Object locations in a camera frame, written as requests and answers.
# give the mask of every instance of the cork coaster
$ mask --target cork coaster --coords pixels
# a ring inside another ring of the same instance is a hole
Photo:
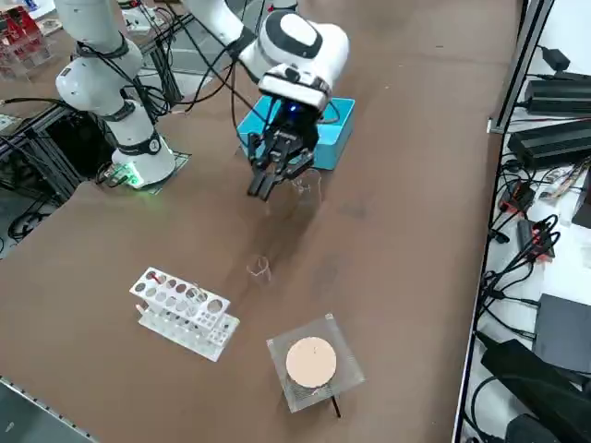
[[[327,341],[318,337],[306,337],[289,349],[285,367],[289,377],[298,385],[319,388],[334,376],[336,353]]]

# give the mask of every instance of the white test tube rack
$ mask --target white test tube rack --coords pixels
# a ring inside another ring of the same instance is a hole
[[[240,320],[226,314],[230,301],[156,268],[148,268],[129,290],[139,324],[194,353],[217,362]]]

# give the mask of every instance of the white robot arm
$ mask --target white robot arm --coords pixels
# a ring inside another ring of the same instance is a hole
[[[267,199],[284,179],[301,174],[313,162],[316,123],[332,95],[349,52],[345,33],[294,12],[295,0],[278,0],[255,36],[224,0],[185,0],[196,20],[240,62],[260,91],[280,102],[261,135],[248,137],[248,157],[255,177],[248,190]],[[64,29],[78,41],[81,55],[57,77],[62,98],[77,109],[103,118],[118,142],[114,162],[127,164],[141,187],[166,178],[174,155],[154,130],[146,110],[122,98],[141,66],[138,47],[113,21],[108,0],[55,0]],[[265,143],[262,155],[256,150]],[[274,171],[267,168],[275,163]]]

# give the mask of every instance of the black power supply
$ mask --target black power supply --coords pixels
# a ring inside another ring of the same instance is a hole
[[[591,401],[583,392],[518,340],[498,343],[479,331],[476,336],[487,347],[482,365],[552,435],[564,443],[591,443]]]
[[[571,61],[564,55],[560,49],[549,49],[544,46],[539,46],[542,50],[542,58],[555,71],[566,71],[571,65]]]
[[[591,155],[591,120],[514,132],[508,147],[527,169],[577,163]]]
[[[534,203],[536,192],[522,180],[509,183],[499,199],[499,210],[509,213],[523,213]]]
[[[533,115],[591,116],[591,80],[531,80],[520,105]]]

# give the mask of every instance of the brown table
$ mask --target brown table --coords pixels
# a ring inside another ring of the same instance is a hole
[[[159,196],[83,185],[0,266],[2,374],[101,441],[450,439],[515,3],[308,0],[302,12],[347,30],[337,94],[357,99],[317,212],[266,217],[245,197],[220,94],[159,124],[193,154]],[[271,257],[264,290],[247,279],[252,252]],[[148,266],[232,301],[241,324],[218,363],[137,324],[127,290]],[[327,312],[368,379],[340,399],[341,420],[330,404],[288,412],[265,343]]]

